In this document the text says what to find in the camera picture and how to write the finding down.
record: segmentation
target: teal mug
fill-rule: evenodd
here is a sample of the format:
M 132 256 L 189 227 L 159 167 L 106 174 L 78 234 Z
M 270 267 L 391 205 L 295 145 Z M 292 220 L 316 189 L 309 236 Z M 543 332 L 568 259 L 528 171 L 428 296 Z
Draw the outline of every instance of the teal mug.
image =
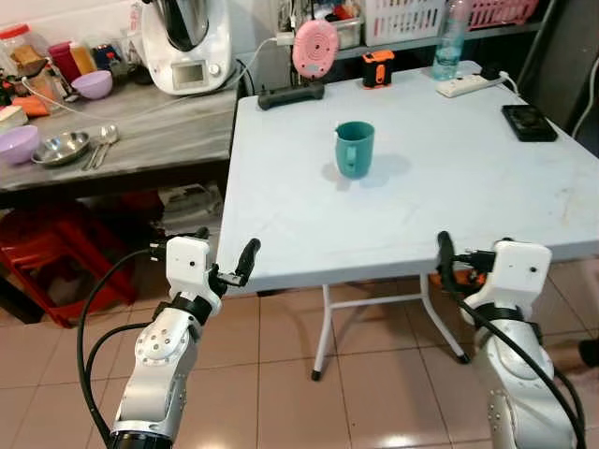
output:
M 347 122 L 337 126 L 337 167 L 345 177 L 357 180 L 368 173 L 373 161 L 374 126 Z

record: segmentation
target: pink basket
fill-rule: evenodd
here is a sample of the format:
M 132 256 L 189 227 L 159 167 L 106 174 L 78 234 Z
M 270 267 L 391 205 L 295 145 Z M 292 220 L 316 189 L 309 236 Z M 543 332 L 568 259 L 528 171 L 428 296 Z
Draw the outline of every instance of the pink basket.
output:
M 539 0 L 474 0 L 470 29 L 516 23 L 522 25 L 531 17 Z

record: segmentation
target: display screen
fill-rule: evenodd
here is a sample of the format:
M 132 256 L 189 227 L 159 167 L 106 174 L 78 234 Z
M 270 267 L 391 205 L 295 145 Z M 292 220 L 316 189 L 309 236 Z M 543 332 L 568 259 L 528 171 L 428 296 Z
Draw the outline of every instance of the display screen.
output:
M 204 67 L 203 65 L 176 65 L 172 67 L 172 74 L 176 84 L 203 81 Z

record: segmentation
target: smartphone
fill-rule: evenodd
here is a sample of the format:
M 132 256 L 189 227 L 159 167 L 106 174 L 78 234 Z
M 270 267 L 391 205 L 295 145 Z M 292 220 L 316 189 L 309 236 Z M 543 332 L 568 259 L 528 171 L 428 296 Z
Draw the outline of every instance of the smartphone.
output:
M 522 142 L 552 142 L 558 138 L 558 133 L 534 106 L 505 105 L 502 113 Z

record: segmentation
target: purple bowl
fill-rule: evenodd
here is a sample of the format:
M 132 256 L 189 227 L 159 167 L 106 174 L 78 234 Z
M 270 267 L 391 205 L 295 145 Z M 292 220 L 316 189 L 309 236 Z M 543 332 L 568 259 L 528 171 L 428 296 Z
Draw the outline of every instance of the purple bowl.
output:
M 0 136 L 0 157 L 13 166 L 22 164 L 31 160 L 39 143 L 37 126 L 28 124 L 13 128 Z
M 81 75 L 71 82 L 71 86 L 90 100 L 104 98 L 112 89 L 112 74 L 108 70 L 97 70 L 96 72 Z

